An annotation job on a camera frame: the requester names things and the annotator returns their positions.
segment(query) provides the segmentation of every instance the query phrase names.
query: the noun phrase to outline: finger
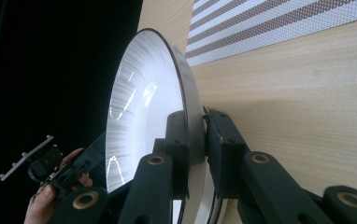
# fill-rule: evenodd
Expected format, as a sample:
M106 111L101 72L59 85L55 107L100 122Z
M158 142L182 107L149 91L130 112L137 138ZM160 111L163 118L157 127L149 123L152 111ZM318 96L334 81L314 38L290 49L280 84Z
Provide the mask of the finger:
M26 220L41 220L48 217L53 212L53 200L56 196L56 190L51 185L47 185L36 195L34 202L29 206L26 214Z
M76 158L76 157L81 153L82 150L83 150L83 147L82 147L82 148L78 148L78 149L72 151L70 154L68 154L66 157L64 157L64 158L62 159L62 162L63 162L63 163L66 163L66 162L68 162L68 161L73 160L74 158Z
M93 185L93 180L89 177L89 173L84 174L80 179L79 182L83 184L85 187L90 187Z
M86 173L86 174L82 175L82 177L79 179L79 182L81 184L84 184L87 179L89 179L89 173Z
M93 185L93 180L91 178L87 179L85 183L83 183L85 187L91 187Z

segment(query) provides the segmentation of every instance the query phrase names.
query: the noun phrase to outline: screw hole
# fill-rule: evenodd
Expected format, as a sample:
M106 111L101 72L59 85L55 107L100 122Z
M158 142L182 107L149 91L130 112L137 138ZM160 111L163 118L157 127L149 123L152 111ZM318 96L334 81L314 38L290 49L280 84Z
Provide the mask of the screw hole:
M162 164L164 163L164 158L163 157L151 157L149 158L149 164L151 165L159 165L159 164Z
M269 163L269 158L261 154L255 154L251 157L251 159L257 163Z
M357 195L349 192L339 192L338 199L347 206L357 208Z

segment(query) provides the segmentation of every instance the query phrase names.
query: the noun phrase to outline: black metal clamp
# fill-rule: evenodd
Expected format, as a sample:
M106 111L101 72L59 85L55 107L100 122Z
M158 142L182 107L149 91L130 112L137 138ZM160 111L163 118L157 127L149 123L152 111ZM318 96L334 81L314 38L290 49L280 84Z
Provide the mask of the black metal clamp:
M215 194L220 199L238 199L243 223L357 223L357 189L334 186L322 197L312 194L302 189L273 156L250 151L228 115L212 110L204 119L206 156ZM183 111L168 117L166 137L155 139L153 153L140 160L132 181L109 194L101 187L71 191L80 174L103 159L102 134L83 155L48 177L61 192L61 202L50 223L171 223L172 200L185 202L189 196L190 151L184 120ZM12 169L30 161L30 176L36 175L36 180L45 177L51 172L48 164L61 160L51 140L23 155ZM2 175L2 180L12 172Z

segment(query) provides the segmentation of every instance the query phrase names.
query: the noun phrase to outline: perforated pattern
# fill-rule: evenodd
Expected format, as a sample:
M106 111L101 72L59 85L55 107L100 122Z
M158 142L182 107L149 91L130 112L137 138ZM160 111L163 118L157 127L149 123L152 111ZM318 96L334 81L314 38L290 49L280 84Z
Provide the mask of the perforated pattern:
M194 6L186 49L190 66L208 63L357 21L357 0L223 0Z

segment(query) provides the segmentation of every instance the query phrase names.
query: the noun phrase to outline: wooden wall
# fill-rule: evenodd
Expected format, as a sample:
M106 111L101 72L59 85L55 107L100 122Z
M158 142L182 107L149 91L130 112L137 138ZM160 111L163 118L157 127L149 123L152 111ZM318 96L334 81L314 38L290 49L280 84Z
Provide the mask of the wooden wall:
M192 8L145 0L138 29L184 53ZM357 188L357 21L192 70L202 104L229 114L250 149L276 157L304 189ZM239 223L235 206L224 223Z

